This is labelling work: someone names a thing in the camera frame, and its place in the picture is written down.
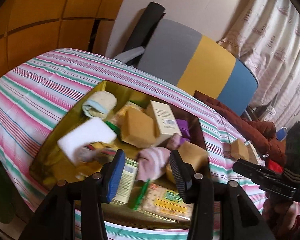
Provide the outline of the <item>person's right hand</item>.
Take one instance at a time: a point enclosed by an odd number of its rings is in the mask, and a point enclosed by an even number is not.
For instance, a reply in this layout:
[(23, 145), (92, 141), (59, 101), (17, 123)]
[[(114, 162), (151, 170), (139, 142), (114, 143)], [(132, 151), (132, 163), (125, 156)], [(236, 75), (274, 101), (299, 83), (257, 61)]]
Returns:
[(266, 201), (263, 204), (262, 217), (268, 221), (274, 215), (279, 219), (272, 232), (276, 239), (293, 239), (300, 230), (300, 203), (285, 202), (274, 204), (270, 192), (266, 193)]

